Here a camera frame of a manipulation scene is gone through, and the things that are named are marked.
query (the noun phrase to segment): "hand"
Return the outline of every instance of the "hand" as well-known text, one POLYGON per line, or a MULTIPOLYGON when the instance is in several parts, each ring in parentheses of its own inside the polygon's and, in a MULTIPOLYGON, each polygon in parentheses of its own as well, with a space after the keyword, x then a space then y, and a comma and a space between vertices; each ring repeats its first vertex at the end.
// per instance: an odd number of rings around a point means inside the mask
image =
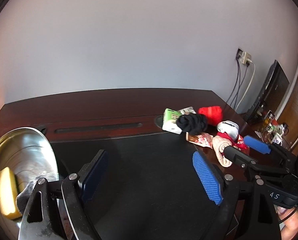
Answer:
MULTIPOLYGON (((285 209, 282 207, 277 208, 277 213, 280 219, 284 219, 295 208, 285 209)), ((284 228, 281 230, 281 240, 291 240, 298 232, 298 210, 286 221, 284 221, 284 228)))

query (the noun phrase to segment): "black leather desk surface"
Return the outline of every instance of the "black leather desk surface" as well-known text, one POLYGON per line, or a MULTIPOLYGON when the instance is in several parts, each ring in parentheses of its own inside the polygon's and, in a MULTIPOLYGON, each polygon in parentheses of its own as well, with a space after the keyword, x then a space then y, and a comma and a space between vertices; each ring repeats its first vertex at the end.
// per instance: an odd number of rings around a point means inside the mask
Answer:
POLYGON ((109 167, 85 206, 103 240, 199 239, 217 210, 193 168, 195 147, 184 134, 51 144, 70 173, 99 149, 109 153, 109 167))

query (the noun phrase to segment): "metal bowl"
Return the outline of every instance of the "metal bowl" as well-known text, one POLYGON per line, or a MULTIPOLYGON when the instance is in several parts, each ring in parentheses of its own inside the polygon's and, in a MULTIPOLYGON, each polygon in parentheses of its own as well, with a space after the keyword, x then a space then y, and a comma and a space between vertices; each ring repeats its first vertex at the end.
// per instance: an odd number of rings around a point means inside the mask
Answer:
MULTIPOLYGON (((12 130, 0 138, 0 171, 5 167, 16 175, 19 191, 43 173, 54 173, 55 178, 59 179, 56 158, 49 141, 41 132, 30 127, 12 130)), ((17 222, 20 220, 8 220, 0 213, 0 237, 17 240, 17 222)))

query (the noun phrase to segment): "rolled beige towel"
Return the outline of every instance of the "rolled beige towel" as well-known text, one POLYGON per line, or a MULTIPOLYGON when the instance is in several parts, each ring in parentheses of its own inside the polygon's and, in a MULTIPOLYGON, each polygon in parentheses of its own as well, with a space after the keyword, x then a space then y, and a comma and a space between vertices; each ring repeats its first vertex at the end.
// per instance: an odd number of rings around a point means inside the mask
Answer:
POLYGON ((228 139, 222 138, 219 135, 214 136, 214 138, 212 139, 213 149, 216 152, 216 156, 217 156, 219 163, 223 167, 229 167, 232 164, 232 162, 230 160, 226 159, 222 155, 222 153, 224 152, 224 149, 229 145, 232 145, 231 141, 228 139))

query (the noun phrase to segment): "rolled black sock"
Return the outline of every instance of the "rolled black sock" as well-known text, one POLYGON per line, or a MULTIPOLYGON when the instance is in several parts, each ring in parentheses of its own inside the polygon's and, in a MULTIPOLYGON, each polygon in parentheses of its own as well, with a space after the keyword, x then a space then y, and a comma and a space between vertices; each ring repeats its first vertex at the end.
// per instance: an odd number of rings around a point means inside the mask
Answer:
POLYGON ((176 125, 183 131, 191 135, 199 135, 204 132, 207 127, 207 117, 204 114, 183 114, 180 116, 176 125))

